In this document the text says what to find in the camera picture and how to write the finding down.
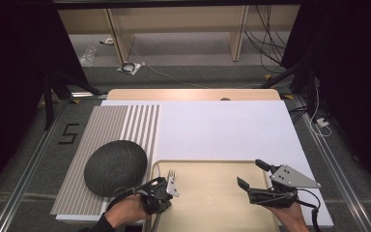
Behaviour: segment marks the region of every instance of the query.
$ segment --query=round cushion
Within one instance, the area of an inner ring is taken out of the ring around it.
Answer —
[[[84,181],[94,194],[113,197],[141,184],[147,156],[136,143],[118,140],[104,144],[93,153],[84,169]]]

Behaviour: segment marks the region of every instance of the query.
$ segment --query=fork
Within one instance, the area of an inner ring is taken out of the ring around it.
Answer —
[[[170,169],[167,176],[167,193],[179,197],[180,194],[177,192],[176,186],[174,185],[175,177],[176,172]]]

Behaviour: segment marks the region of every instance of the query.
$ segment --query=cable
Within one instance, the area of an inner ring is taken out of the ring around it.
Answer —
[[[257,13],[258,13],[258,16],[260,17],[261,19],[261,22],[262,22],[262,25],[265,29],[265,35],[264,35],[264,39],[262,41],[260,41],[259,39],[257,39],[256,37],[254,37],[252,35],[251,32],[250,35],[252,38],[254,38],[256,41],[262,43],[261,46],[257,45],[249,36],[248,34],[245,32],[246,36],[248,37],[249,41],[251,42],[251,44],[254,46],[254,48],[256,48],[259,52],[260,52],[260,62],[261,62],[261,66],[268,72],[270,73],[283,73],[283,72],[278,72],[278,71],[271,71],[269,70],[265,65],[264,65],[264,61],[263,61],[263,55],[270,58],[270,62],[275,65],[276,67],[280,67],[280,59],[282,58],[282,54],[281,52],[279,51],[279,48],[284,48],[280,45],[277,45],[275,43],[275,41],[273,40],[272,36],[271,36],[271,25],[270,25],[270,21],[271,21],[271,6],[270,5],[267,5],[264,9],[264,12],[263,12],[263,15],[260,13],[260,10],[258,8],[258,6],[256,6],[256,10],[257,10]],[[267,43],[266,40],[267,40],[267,37],[270,37],[270,42]],[[264,46],[265,45],[268,45],[269,46],[269,52],[267,53],[265,50],[264,50]]]
[[[257,205],[261,205],[261,204],[272,202],[272,201],[278,201],[278,200],[289,197],[289,195],[286,194],[286,193],[270,193],[270,192],[261,192],[261,193],[262,194],[273,195],[273,196],[280,195],[280,197],[276,197],[276,198],[273,198],[273,199],[270,199],[270,200],[264,200],[264,201],[256,202],[255,204],[257,204]]]
[[[321,134],[321,133],[318,133],[318,132],[316,132],[316,131],[313,129],[313,127],[312,127],[313,119],[315,118],[315,115],[316,115],[316,113],[317,113],[317,111],[318,111],[318,108],[319,108],[319,91],[318,91],[318,87],[316,86],[316,84],[315,84],[315,89],[316,89],[316,108],[315,108],[315,112],[314,112],[314,114],[313,114],[312,117],[311,117],[311,120],[309,121],[309,128],[311,128],[312,131],[313,131],[315,134],[317,134],[317,135],[320,135],[320,136],[322,136],[322,137],[328,137],[328,136],[330,136],[330,135],[332,134],[332,130],[331,130],[328,126],[325,126],[325,128],[329,130],[329,133],[328,133],[328,134]]]
[[[303,111],[303,112],[300,113],[300,115],[297,115],[297,116],[295,117],[295,119],[292,120],[292,124],[295,124],[295,123],[298,121],[298,119],[299,119],[303,114],[305,114],[305,113],[306,113],[306,111]]]
[[[291,112],[298,112],[298,110],[306,110],[307,107],[308,106],[301,106],[301,107],[298,107],[298,108],[295,108],[295,109],[291,109],[288,112],[291,113]]]
[[[282,44],[284,44],[285,46],[287,45],[286,43],[284,43],[284,41],[281,39],[281,37],[279,36],[279,34],[276,32],[276,31],[274,31],[274,33],[276,34],[276,36],[279,38],[279,40],[282,42]]]
[[[261,41],[260,39],[258,39],[258,38],[256,38],[254,35],[252,35],[252,33],[251,32],[249,32],[249,34],[251,35],[251,37],[255,40],[255,41],[257,41],[257,42],[260,42],[260,43],[264,43],[263,41]],[[283,48],[283,49],[285,49],[285,46],[280,46],[280,45],[275,45],[276,47],[279,47],[279,48]]]
[[[127,188],[127,187],[118,187],[118,188],[114,189],[113,194],[120,193],[122,191],[127,191],[128,189],[129,188]]]
[[[300,201],[300,200],[296,200],[296,202],[301,204],[301,205],[304,205],[306,207],[313,208],[312,209],[312,224],[313,224],[313,227],[314,227],[315,231],[320,232],[321,229],[319,228],[319,225],[318,225],[318,213],[319,213],[319,208],[321,207],[321,200],[318,198],[318,196],[316,196],[310,190],[303,189],[303,188],[298,188],[298,190],[302,190],[302,191],[306,191],[308,193],[311,193],[318,200],[318,206],[315,206],[313,204],[309,204],[309,203],[306,203],[306,202],[303,202],[303,201]]]
[[[128,45],[130,46],[130,48],[131,48],[131,50],[132,51],[134,51],[134,53],[136,54],[136,56],[137,57],[139,57],[141,60],[144,60],[138,53],[137,53],[137,51],[131,46],[131,44],[129,44],[128,43]],[[172,79],[172,80],[174,80],[174,81],[177,81],[177,82],[179,82],[179,83],[181,83],[181,84],[184,84],[184,85],[190,85],[190,86],[194,86],[194,87],[199,87],[199,88],[202,88],[202,89],[212,89],[211,87],[207,87],[207,86],[203,86],[203,85],[198,85],[198,84],[193,84],[193,83],[188,83],[188,82],[184,82],[184,81],[181,81],[181,80],[179,80],[179,79],[177,79],[177,78],[175,78],[175,77],[173,77],[173,76],[171,76],[171,75],[169,75],[169,74],[165,74],[165,73],[162,73],[162,72],[158,72],[158,71],[156,71],[155,69],[153,69],[151,66],[149,66],[148,64],[147,64],[147,62],[145,62],[146,63],[146,66],[151,70],[151,71],[153,71],[154,73],[157,73],[157,74],[160,74],[160,75],[163,75],[163,76],[166,76],[166,77],[168,77],[168,78],[170,78],[170,79]],[[240,86],[240,87],[235,87],[235,89],[242,89],[242,88],[245,88],[245,87],[249,87],[249,86],[261,86],[262,84],[247,84],[247,85],[244,85],[244,86]]]

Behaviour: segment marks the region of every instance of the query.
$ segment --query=wire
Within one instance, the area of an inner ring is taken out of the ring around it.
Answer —
[[[325,126],[326,129],[329,130],[329,133],[328,134],[322,134],[322,133],[319,133],[319,132],[316,132],[313,127],[312,127],[312,122],[313,122],[313,119],[315,118],[315,115],[317,114],[317,111],[318,111],[318,108],[319,108],[319,90],[318,90],[318,87],[316,86],[315,84],[315,89],[316,89],[316,108],[315,108],[315,112],[314,114],[312,115],[311,117],[311,120],[309,121],[309,128],[312,129],[312,131],[317,134],[317,135],[320,135],[322,137],[328,137],[332,134],[332,130],[328,127],[328,126]]]
[[[282,196],[277,197],[277,198],[274,198],[274,199],[265,200],[265,201],[261,201],[261,202],[255,202],[255,204],[261,205],[261,204],[264,204],[264,203],[268,203],[268,202],[272,202],[272,201],[277,201],[277,200],[280,200],[280,199],[284,199],[284,198],[287,198],[287,197],[288,197],[287,194],[283,194]]]
[[[254,46],[254,48],[256,48],[259,52],[260,52],[260,62],[261,62],[261,66],[268,72],[270,73],[283,73],[283,71],[279,72],[279,71],[272,71],[270,69],[268,69],[265,65],[264,65],[264,60],[263,60],[263,56],[266,56],[270,59],[270,62],[276,66],[276,67],[280,67],[280,59],[282,59],[282,54],[281,52],[279,51],[279,48],[285,48],[285,47],[282,47],[280,45],[277,45],[274,41],[274,39],[272,38],[272,35],[271,35],[271,25],[270,25],[270,21],[271,21],[271,5],[267,5],[265,6],[264,8],[264,12],[263,13],[260,13],[260,10],[258,8],[258,5],[256,6],[256,10],[257,10],[257,13],[258,13],[258,16],[260,17],[261,19],[261,22],[262,22],[262,25],[265,29],[265,35],[264,35],[264,39],[261,41],[259,39],[257,39],[256,37],[254,37],[252,35],[251,32],[249,32],[250,36],[261,43],[261,46],[259,46],[258,44],[256,44],[256,42],[254,42],[250,37],[249,35],[245,32],[246,36],[248,37],[249,41],[251,42],[251,44]],[[267,40],[267,37],[270,38],[270,42],[267,43],[266,40]],[[269,46],[269,52],[267,53],[264,48],[265,48],[265,45],[268,45]]]
[[[301,107],[298,107],[298,108],[295,108],[295,109],[291,109],[289,110],[288,112],[298,112],[298,110],[306,110],[308,106],[301,106]]]
[[[281,39],[281,37],[279,36],[278,32],[274,31],[274,33],[276,34],[276,36],[279,38],[279,40],[282,42],[282,44],[284,44],[284,46],[286,46],[287,44]]]
[[[131,46],[131,44],[129,44],[129,43],[127,43],[129,46],[130,46],[130,48],[131,48],[131,50],[132,51],[134,51],[134,53],[136,54],[136,56],[137,57],[139,57],[141,60],[144,60],[138,53],[137,53],[137,51]],[[194,87],[199,87],[199,88],[202,88],[202,89],[212,89],[211,87],[207,87],[207,86],[204,86],[204,85],[198,85],[198,84],[193,84],[193,83],[188,83],[188,82],[184,82],[184,81],[181,81],[181,80],[179,80],[179,79],[177,79],[177,78],[175,78],[175,77],[173,77],[173,76],[171,76],[171,75],[169,75],[169,74],[165,74],[165,73],[162,73],[162,72],[158,72],[158,71],[156,71],[155,69],[153,69],[151,66],[149,66],[148,64],[147,64],[147,62],[145,62],[146,63],[146,66],[151,70],[151,71],[153,71],[154,73],[157,73],[157,74],[160,74],[160,75],[163,75],[163,76],[166,76],[166,77],[168,77],[168,78],[170,78],[170,79],[172,79],[172,80],[174,80],[174,81],[177,81],[177,82],[179,82],[179,83],[181,83],[181,84],[184,84],[184,85],[190,85],[190,86],[194,86]],[[245,88],[245,87],[249,87],[249,86],[261,86],[262,84],[247,84],[247,85],[244,85],[244,86],[240,86],[240,87],[235,87],[235,89],[242,89],[242,88]]]
[[[313,193],[312,191],[308,190],[308,189],[304,189],[304,188],[298,188],[298,190],[301,190],[301,191],[306,191],[308,193],[311,193],[317,200],[318,200],[318,206],[316,207],[318,210],[319,208],[321,208],[321,200],[318,198],[318,196],[315,195],[315,193]]]
[[[127,188],[127,187],[118,187],[118,188],[114,189],[113,194],[115,194],[115,193],[120,193],[120,192],[122,192],[122,191],[126,191],[126,190],[128,190],[128,189],[129,189],[129,188]]]
[[[297,120],[303,115],[303,114],[305,114],[306,113],[306,111],[304,110],[303,112],[301,112],[299,115],[297,115],[296,117],[295,117],[295,119],[292,121],[292,124],[295,124],[296,122],[297,122]]]

